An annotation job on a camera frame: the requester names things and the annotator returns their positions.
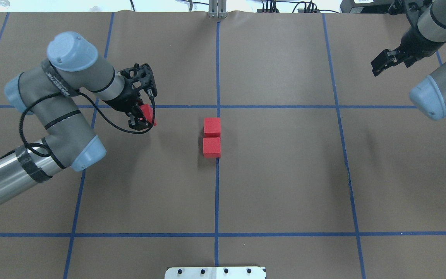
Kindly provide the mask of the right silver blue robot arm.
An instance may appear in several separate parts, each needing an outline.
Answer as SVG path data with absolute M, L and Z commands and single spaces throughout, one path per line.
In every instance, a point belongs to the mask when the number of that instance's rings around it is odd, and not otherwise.
M 398 47 L 371 61 L 374 76 L 399 64 L 411 67 L 446 44 L 446 0 L 395 0 L 388 13 L 405 14 L 410 27 Z M 429 119 L 446 119 L 446 61 L 410 90 L 409 99 Z

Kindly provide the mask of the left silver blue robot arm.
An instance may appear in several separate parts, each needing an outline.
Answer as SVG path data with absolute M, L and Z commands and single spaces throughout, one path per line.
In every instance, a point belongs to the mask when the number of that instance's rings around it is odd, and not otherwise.
M 56 35 L 46 55 L 5 86 L 7 101 L 20 112 L 22 144 L 0 157 L 0 205 L 64 169 L 80 172 L 106 156 L 106 148 L 73 101 L 82 96 L 98 109 L 81 88 L 129 117 L 129 129 L 113 125 L 115 129 L 145 134 L 155 125 L 155 110 L 148 117 L 141 108 L 141 91 L 153 107 L 158 93 L 150 65 L 116 71 L 93 44 L 73 31 Z

